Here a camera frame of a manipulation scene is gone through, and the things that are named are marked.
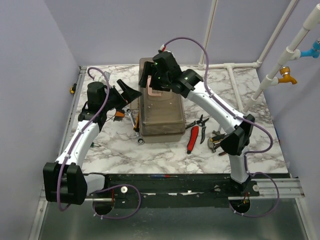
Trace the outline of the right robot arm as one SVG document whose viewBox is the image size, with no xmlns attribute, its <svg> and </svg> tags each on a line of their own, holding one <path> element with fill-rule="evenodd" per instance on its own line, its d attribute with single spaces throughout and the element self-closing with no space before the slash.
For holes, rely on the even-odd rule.
<svg viewBox="0 0 320 240">
<path fill-rule="evenodd" d="M 223 101 L 194 70 L 181 70 L 174 55 L 163 51 L 151 61 L 143 64 L 139 80 L 141 88 L 150 87 L 156 91 L 173 92 L 201 107 L 215 119 L 226 133 L 220 147 L 228 154 L 230 162 L 230 191 L 241 196 L 248 190 L 249 174 L 246 170 L 244 153 L 250 142 L 255 118 L 243 115 Z"/>
</svg>

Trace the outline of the translucent brown tool box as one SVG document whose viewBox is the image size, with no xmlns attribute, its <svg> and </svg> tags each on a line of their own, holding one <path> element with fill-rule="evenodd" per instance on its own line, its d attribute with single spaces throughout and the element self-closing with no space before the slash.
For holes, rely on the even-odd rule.
<svg viewBox="0 0 320 240">
<path fill-rule="evenodd" d="M 178 142 L 186 132 L 182 97 L 139 87 L 139 134 L 146 144 Z"/>
</svg>

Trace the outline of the red black handled tool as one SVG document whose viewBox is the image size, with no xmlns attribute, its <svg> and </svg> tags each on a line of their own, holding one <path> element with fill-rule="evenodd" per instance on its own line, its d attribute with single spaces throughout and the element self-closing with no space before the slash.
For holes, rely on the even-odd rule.
<svg viewBox="0 0 320 240">
<path fill-rule="evenodd" d="M 193 126 L 191 128 L 191 131 L 190 131 L 190 138 L 189 138 L 189 141 L 188 141 L 188 144 L 187 144 L 187 150 L 186 150 L 186 153 L 188 155 L 191 154 L 191 152 L 194 149 L 194 146 L 195 146 L 196 141 L 197 141 L 198 134 L 199 134 L 199 127 L 197 125 L 195 125 L 195 126 Z"/>
</svg>

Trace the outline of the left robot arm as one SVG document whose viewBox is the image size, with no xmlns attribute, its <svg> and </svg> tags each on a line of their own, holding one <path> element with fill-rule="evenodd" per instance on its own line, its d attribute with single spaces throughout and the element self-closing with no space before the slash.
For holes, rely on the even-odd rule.
<svg viewBox="0 0 320 240">
<path fill-rule="evenodd" d="M 78 116 L 78 126 L 70 143 L 54 162 L 47 162 L 43 167 L 47 201 L 81 205 L 91 193 L 101 198 L 110 194 L 111 185 L 105 176 L 84 175 L 82 165 L 107 120 L 108 111 L 122 110 L 142 96 L 140 91 L 127 86 L 122 80 L 117 80 L 117 83 L 122 92 L 114 86 L 107 88 L 99 81 L 88 84 L 87 102 Z"/>
</svg>

